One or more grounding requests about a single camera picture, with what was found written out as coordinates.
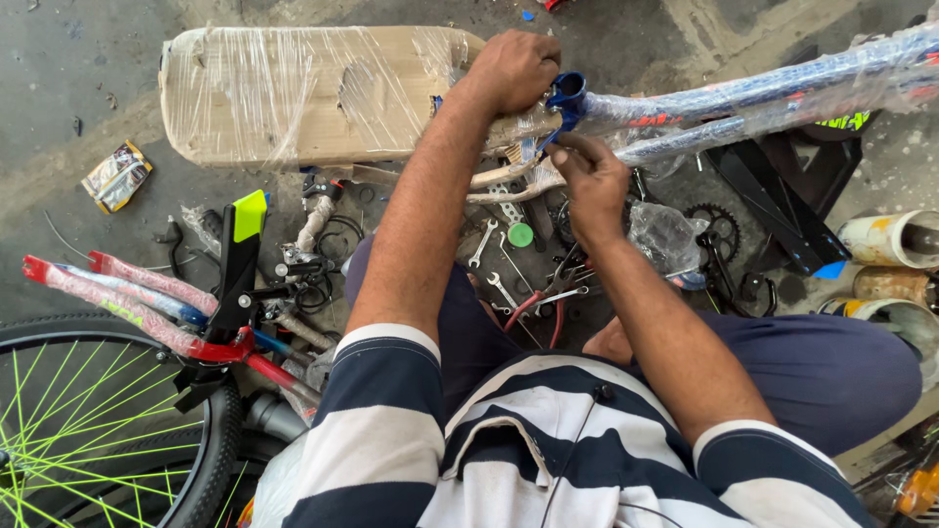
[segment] packet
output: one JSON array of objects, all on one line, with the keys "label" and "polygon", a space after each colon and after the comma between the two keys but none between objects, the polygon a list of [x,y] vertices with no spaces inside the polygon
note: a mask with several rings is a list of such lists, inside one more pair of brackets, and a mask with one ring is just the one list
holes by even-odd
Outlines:
[{"label": "packet", "polygon": [[105,214],[124,207],[153,170],[130,140],[124,142],[82,179],[82,185]]}]

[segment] paint can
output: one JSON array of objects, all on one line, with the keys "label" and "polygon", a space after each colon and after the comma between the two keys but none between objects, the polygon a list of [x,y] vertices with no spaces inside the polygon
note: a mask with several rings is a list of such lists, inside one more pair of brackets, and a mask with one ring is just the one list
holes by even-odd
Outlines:
[{"label": "paint can", "polygon": [[927,308],[903,299],[836,298],[822,304],[818,312],[870,321],[904,339],[918,351],[923,391],[939,381],[939,318]]},{"label": "paint can", "polygon": [[904,299],[932,309],[936,305],[936,280],[921,270],[868,266],[854,277],[858,299]]},{"label": "paint can", "polygon": [[939,266],[936,231],[939,212],[914,210],[849,220],[838,230],[838,238],[861,264],[923,270]]}]

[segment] cardboard box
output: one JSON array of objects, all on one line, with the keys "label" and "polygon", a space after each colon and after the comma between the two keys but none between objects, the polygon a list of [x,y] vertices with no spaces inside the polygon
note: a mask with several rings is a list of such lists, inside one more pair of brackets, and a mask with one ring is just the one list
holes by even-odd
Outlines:
[{"label": "cardboard box", "polygon": [[[296,168],[405,159],[435,101],[485,42],[447,27],[222,27],[163,46],[170,144],[204,166]],[[488,148],[545,135],[539,105],[501,118]]]}]

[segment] navy and white striped shirt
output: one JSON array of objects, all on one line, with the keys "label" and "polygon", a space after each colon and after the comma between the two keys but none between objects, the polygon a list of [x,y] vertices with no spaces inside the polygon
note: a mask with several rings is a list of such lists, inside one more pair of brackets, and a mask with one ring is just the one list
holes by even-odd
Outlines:
[{"label": "navy and white striped shirt", "polygon": [[[259,493],[255,524],[674,528],[638,505],[684,528],[871,526],[835,464],[807,443],[741,420],[691,446],[652,391],[614,364],[523,355],[445,425],[439,362],[434,342],[408,326],[349,333],[313,428],[288,448],[300,463],[281,482],[280,517]],[[604,384],[609,397],[597,395]]]}]

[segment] pliers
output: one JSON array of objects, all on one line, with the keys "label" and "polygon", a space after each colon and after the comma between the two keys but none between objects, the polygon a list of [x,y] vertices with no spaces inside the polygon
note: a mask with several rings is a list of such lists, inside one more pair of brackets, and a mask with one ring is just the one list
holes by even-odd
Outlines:
[{"label": "pliers", "polygon": [[[516,324],[518,318],[522,313],[530,308],[533,304],[542,301],[553,295],[564,293],[572,284],[574,284],[574,277],[577,274],[577,270],[566,270],[567,264],[570,262],[571,257],[577,252],[577,249],[580,247],[579,243],[574,244],[574,247],[571,248],[571,251],[567,253],[567,256],[554,271],[554,275],[551,278],[551,284],[542,291],[536,289],[534,295],[529,297],[528,300],[523,302],[518,309],[513,312],[512,316],[509,318],[508,322],[505,323],[505,328],[503,330],[508,332],[513,325]],[[555,302],[554,311],[556,313],[556,322],[554,325],[554,335],[551,336],[551,343],[548,346],[549,348],[554,348],[558,342],[558,337],[561,335],[561,328],[564,325],[564,299],[558,299]]]}]

